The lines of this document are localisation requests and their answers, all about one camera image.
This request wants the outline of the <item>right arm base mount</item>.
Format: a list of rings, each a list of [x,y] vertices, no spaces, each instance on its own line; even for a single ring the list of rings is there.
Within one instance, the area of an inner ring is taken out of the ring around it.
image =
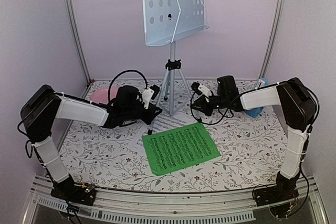
[[[276,185],[257,185],[252,190],[252,197],[258,207],[269,206],[269,211],[276,219],[288,218],[298,201],[296,187],[281,191]]]

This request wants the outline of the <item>light blue music stand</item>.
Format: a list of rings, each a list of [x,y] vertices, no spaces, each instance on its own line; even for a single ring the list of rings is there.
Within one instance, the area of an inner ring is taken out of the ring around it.
[[[204,0],[142,0],[145,44],[149,47],[169,46],[170,56],[156,106],[167,101],[163,110],[174,116],[179,109],[175,101],[175,82],[180,77],[186,94],[191,95],[182,62],[176,57],[176,42],[208,29],[207,8]]]

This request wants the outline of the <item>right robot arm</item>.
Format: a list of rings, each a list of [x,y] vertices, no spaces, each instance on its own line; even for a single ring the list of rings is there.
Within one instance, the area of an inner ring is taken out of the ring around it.
[[[191,89],[199,97],[191,100],[191,111],[211,116],[216,109],[243,112],[266,106],[280,106],[287,126],[287,149],[271,196],[276,201],[292,194],[301,174],[300,164],[308,148],[308,139],[319,114],[319,101],[299,78],[239,93],[233,76],[218,78],[217,94],[194,82]]]

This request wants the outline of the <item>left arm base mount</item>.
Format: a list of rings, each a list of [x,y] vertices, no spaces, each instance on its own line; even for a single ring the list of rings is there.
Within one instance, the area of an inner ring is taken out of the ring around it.
[[[56,183],[51,190],[51,196],[86,206],[93,206],[97,191],[88,187],[82,187],[72,182]]]

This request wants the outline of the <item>green sheet music page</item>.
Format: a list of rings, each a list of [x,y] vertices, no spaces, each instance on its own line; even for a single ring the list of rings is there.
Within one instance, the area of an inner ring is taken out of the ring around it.
[[[162,176],[220,157],[205,126],[194,123],[142,138],[151,172]]]

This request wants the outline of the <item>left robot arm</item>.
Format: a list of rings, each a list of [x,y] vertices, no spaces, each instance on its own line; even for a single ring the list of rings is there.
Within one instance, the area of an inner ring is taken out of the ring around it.
[[[56,92],[45,84],[21,109],[17,129],[29,139],[58,192],[67,200],[73,200],[78,195],[78,188],[52,141],[54,121],[78,121],[105,129],[128,126],[137,120],[150,125],[162,112],[151,103],[159,91],[156,85],[143,92],[133,86],[122,86],[115,98],[103,104]]]

